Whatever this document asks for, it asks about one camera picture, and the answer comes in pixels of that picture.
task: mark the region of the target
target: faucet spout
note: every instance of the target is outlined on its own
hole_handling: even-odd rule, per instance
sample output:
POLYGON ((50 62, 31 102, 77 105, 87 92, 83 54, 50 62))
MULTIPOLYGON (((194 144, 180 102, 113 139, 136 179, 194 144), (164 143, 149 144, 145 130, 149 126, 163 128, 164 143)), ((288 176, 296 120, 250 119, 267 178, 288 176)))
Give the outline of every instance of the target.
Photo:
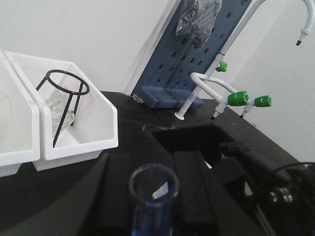
POLYGON ((299 40, 296 42, 296 46, 299 46, 302 43, 304 37, 310 34, 311 28, 315 22, 315 3, 314 3, 314 1, 313 0, 303 0, 303 2, 306 5, 308 17, 307 17, 307 21, 306 21, 304 28, 301 29, 301 36, 300 36, 299 40))

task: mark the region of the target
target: white label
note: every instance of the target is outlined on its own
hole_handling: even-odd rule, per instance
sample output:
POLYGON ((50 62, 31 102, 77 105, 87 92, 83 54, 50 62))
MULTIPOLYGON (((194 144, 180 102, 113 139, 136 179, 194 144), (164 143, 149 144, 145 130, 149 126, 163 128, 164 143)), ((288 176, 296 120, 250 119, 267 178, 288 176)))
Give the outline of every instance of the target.
POLYGON ((168 183, 163 184, 157 191, 152 194, 153 199, 160 198, 168 193, 168 183))

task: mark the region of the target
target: metal rod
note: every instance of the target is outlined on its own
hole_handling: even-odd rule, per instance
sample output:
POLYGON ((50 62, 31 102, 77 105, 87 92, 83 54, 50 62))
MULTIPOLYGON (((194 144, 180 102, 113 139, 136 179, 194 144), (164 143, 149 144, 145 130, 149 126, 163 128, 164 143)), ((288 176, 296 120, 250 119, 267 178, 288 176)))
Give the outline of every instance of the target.
MULTIPOLYGON (((79 93, 82 92, 82 89, 83 89, 83 83, 81 82, 80 88, 79 88, 79 93)), ((76 102, 75 102, 75 107, 74 107, 74 111, 73 111, 74 116, 77 114, 77 109, 78 109, 79 101, 80 101, 80 95, 77 96, 77 100, 76 100, 76 102)))
POLYGON ((40 89, 40 87, 43 86, 43 84, 45 83, 46 80, 47 80, 47 77, 45 76, 44 79, 42 79, 42 81, 39 83, 39 85, 37 85, 37 87, 36 87, 37 91, 40 89))
POLYGON ((56 131, 56 135, 54 137, 54 141, 53 141, 53 148, 55 147, 56 145, 56 142, 57 142, 57 139, 58 139, 58 136, 60 134, 60 131, 62 129, 62 126, 63 126, 63 122, 64 122, 64 119, 65 119, 65 116, 68 112, 68 109, 69 109, 69 106, 70 106, 70 103, 71 103, 71 100, 72 100, 72 97, 73 95, 72 94, 69 94, 69 98, 68 98, 68 101, 67 101, 67 104, 64 108, 64 111, 63 111, 63 116, 61 117, 61 120, 60 120, 60 123, 59 123, 59 126, 58 126, 58 129, 56 131))

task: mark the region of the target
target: blue pegboard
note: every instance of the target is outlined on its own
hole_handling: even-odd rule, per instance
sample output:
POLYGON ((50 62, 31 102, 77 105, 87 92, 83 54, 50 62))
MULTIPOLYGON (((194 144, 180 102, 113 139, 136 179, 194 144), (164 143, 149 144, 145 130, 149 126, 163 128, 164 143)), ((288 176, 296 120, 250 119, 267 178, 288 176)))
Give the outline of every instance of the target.
MULTIPOLYGON (((223 0, 208 41, 199 49, 175 34, 182 1, 152 54, 132 94, 149 107, 176 108, 187 100, 196 84, 190 73, 205 73, 252 0, 223 0)), ((192 104, 200 107, 198 97, 192 104)))

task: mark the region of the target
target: gooseneck faucet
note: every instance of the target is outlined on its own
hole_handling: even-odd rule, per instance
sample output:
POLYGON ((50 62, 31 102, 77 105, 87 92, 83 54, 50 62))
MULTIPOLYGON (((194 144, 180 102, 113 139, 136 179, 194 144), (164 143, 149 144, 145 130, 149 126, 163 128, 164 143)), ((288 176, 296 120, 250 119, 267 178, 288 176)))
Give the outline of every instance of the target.
MULTIPOLYGON (((211 63, 211 65, 209 66, 209 68, 207 69, 205 74, 202 75, 202 74, 199 74, 199 73, 192 73, 191 74, 191 78, 193 76, 196 77, 196 76, 202 75, 201 76, 202 78, 198 78, 198 79, 203 80, 203 81, 207 81, 207 80, 210 79, 211 75, 220 66, 220 63, 223 61, 225 54, 230 49, 230 47, 232 46, 232 44, 234 43, 236 38, 239 36, 239 34, 241 33, 241 31, 243 30, 245 25, 248 23, 248 21, 253 16, 253 14, 256 12, 256 10, 260 7, 260 5, 262 5, 265 1, 266 0, 257 0, 254 3, 254 5, 250 8, 250 10, 246 14, 246 16, 241 21, 241 23, 235 29, 234 33, 230 36, 228 41, 222 47, 221 51, 217 54, 217 56, 215 57, 214 61, 211 63)), ((299 46, 302 43, 302 41, 303 41, 303 39, 304 39, 304 37, 306 35, 310 34, 311 28, 312 28, 312 26, 313 26, 313 24, 315 22, 315 4, 314 4, 314 0, 303 0, 303 2, 305 3, 307 11, 308 11, 308 18, 307 18, 307 21, 306 21, 306 24, 305 24, 304 28, 301 29, 301 36, 299 37, 299 39, 298 39, 298 41, 296 43, 297 46, 299 46)), ((195 89, 192 91, 191 95, 189 96, 187 101, 183 104, 181 109, 178 112, 175 113, 175 116, 178 119, 184 120, 184 115, 185 115, 187 109, 191 106, 191 104, 193 103, 193 101, 195 100, 195 98, 197 97, 197 95, 200 93, 201 90, 202 90, 202 88, 200 87, 200 85, 197 85, 195 87, 195 89)))

